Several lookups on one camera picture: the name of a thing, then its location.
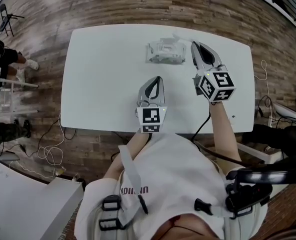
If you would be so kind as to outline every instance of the forearm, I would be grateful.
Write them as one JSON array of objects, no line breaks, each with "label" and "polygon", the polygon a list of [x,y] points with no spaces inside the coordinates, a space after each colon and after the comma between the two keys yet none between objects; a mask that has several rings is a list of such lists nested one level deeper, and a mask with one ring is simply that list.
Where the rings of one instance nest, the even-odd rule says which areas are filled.
[{"label": "forearm", "polygon": [[[216,152],[234,160],[241,161],[237,141],[223,104],[221,102],[215,105],[210,103],[210,113]],[[239,167],[238,164],[221,159],[218,159],[218,164],[224,173],[227,173],[232,168]]]},{"label": "forearm", "polygon": [[[129,149],[132,160],[134,160],[136,156],[140,153],[140,151],[144,148],[144,146],[148,142],[148,139],[149,134],[141,133],[140,130],[136,132],[136,134],[131,138],[131,140],[127,144],[127,147]],[[124,168],[121,162],[121,157],[120,154],[118,154],[110,165],[104,178],[112,178],[117,180],[123,169]]]}]

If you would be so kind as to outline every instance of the black buckle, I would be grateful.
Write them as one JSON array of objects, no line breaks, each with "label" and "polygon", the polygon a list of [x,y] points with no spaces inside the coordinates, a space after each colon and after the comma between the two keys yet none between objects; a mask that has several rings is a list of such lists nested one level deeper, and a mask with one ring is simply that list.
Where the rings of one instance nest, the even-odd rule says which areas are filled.
[{"label": "black buckle", "polygon": [[100,219],[99,227],[101,231],[109,231],[109,230],[124,230],[126,226],[121,225],[120,220],[118,218],[108,218],[108,219]]},{"label": "black buckle", "polygon": [[121,208],[121,198],[116,194],[107,196],[102,202],[103,211],[117,211]]}]

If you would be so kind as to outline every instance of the floor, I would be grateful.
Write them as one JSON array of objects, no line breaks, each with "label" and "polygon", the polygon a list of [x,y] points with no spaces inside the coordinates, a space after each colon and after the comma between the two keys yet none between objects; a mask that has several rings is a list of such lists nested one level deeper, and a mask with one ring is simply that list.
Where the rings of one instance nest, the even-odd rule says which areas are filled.
[{"label": "floor", "polygon": [[[296,107],[296,28],[261,0],[2,0],[10,13],[25,19],[12,25],[15,37],[1,39],[5,45],[39,62],[39,71],[26,71],[27,82],[38,89],[16,92],[19,109],[37,109],[27,115],[33,127],[30,139],[5,143],[4,150],[16,143],[25,145],[28,154],[38,150],[40,137],[60,114],[64,63],[71,32],[77,28],[109,24],[157,24],[190,28],[214,33],[251,47],[255,74],[264,78],[261,61],[267,62],[270,96],[273,101]],[[256,99],[267,94],[266,82],[256,79]],[[67,129],[72,137],[74,129]],[[41,146],[62,140],[55,124],[44,136]],[[110,156],[122,143],[116,134],[78,129],[73,140],[60,147],[64,151],[65,174],[79,174],[87,182],[103,176]],[[27,158],[18,146],[20,164],[51,180],[53,166],[35,153]],[[55,153],[56,162],[61,154]],[[22,170],[17,163],[11,166]]]}]

